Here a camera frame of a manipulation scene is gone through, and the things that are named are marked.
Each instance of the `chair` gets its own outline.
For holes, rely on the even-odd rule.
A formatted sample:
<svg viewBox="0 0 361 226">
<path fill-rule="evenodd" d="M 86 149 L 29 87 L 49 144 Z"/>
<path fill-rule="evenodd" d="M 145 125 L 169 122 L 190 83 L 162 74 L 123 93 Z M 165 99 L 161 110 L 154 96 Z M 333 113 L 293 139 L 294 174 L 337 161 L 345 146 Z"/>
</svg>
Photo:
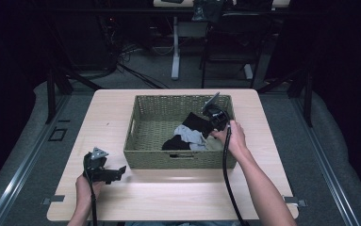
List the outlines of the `chair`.
<svg viewBox="0 0 361 226">
<path fill-rule="evenodd" d="M 203 70 L 201 88 L 205 87 L 205 80 L 208 80 L 205 78 L 207 62 L 238 64 L 241 70 L 245 65 L 253 64 L 254 71 L 250 84 L 252 88 L 262 47 L 270 33 L 271 25 L 272 21 L 268 16 L 242 13 L 223 14 L 217 23 L 209 23 L 200 62 L 200 69 Z"/>
</svg>

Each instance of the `hand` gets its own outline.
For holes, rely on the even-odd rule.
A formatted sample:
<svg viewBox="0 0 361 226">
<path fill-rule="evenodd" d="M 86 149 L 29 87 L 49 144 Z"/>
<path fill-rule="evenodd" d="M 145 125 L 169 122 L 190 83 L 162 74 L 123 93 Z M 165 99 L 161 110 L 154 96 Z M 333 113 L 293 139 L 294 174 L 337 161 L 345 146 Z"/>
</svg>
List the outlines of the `hand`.
<svg viewBox="0 0 361 226">
<path fill-rule="evenodd" d="M 229 143 L 229 151 L 237 160 L 239 160 L 241 155 L 245 153 L 246 150 L 248 150 L 247 144 L 245 142 L 244 129 L 236 121 L 230 121 L 229 123 L 232 132 Z M 218 138 L 222 144 L 224 144 L 227 136 L 227 127 L 223 131 L 212 131 L 210 135 L 212 137 Z"/>
</svg>

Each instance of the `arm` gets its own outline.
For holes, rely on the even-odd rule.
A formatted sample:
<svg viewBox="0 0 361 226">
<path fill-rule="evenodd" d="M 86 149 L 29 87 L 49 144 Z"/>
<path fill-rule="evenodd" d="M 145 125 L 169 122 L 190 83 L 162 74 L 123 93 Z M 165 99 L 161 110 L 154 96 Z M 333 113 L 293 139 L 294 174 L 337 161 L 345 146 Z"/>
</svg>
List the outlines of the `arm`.
<svg viewBox="0 0 361 226">
<path fill-rule="evenodd" d="M 265 172 L 257 165 L 245 143 L 242 127 L 230 121 L 232 135 L 229 151 L 236 158 L 247 180 L 254 208 L 263 225 L 296 225 L 283 197 Z M 214 131 L 213 137 L 225 141 L 227 130 Z"/>
<path fill-rule="evenodd" d="M 103 182 L 97 182 L 92 184 L 96 198 L 98 198 L 103 184 Z M 89 182 L 83 175 L 80 175 L 79 177 L 77 177 L 76 180 L 76 208 L 74 210 L 74 214 L 72 215 L 71 221 L 69 221 L 68 226 L 86 225 L 90 210 L 91 191 Z"/>
</svg>

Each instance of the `gray wicker basket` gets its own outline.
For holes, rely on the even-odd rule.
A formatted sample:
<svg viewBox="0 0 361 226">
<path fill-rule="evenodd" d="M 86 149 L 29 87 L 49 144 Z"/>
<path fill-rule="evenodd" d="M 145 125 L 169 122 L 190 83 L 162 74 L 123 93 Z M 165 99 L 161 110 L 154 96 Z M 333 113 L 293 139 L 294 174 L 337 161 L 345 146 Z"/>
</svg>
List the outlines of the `gray wicker basket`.
<svg viewBox="0 0 361 226">
<path fill-rule="evenodd" d="M 207 95 L 151 95 L 136 96 L 130 120 L 124 156 L 132 169 L 219 169 L 222 150 L 162 151 L 165 141 L 173 137 L 174 129 L 190 112 L 205 118 L 202 107 L 212 96 Z M 220 96 L 216 101 L 233 119 L 231 97 Z M 227 168 L 232 169 L 236 159 L 228 153 Z"/>
</svg>

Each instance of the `light wooden table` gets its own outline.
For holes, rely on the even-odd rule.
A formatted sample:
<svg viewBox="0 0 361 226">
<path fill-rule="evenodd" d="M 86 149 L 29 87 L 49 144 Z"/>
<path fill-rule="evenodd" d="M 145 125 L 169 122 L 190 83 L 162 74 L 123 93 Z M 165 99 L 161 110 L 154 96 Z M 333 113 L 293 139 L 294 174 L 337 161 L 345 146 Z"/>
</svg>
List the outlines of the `light wooden table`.
<svg viewBox="0 0 361 226">
<path fill-rule="evenodd" d="M 256 162 L 280 193 L 292 196 L 271 129 L 259 97 L 253 89 L 101 89 L 95 92 L 80 128 L 56 195 L 47 213 L 52 221 L 68 221 L 75 207 L 75 180 L 82 173 L 83 157 L 98 147 L 109 153 L 106 169 L 127 166 L 121 181 L 103 187 L 97 216 L 105 221 L 221 220 L 237 219 L 221 169 L 130 169 L 123 154 L 136 95 L 231 95 L 235 117 L 244 128 L 246 142 Z M 236 164 L 228 171 L 239 211 L 245 219 L 257 219 L 250 193 Z M 292 216 L 296 206 L 288 205 Z"/>
</svg>

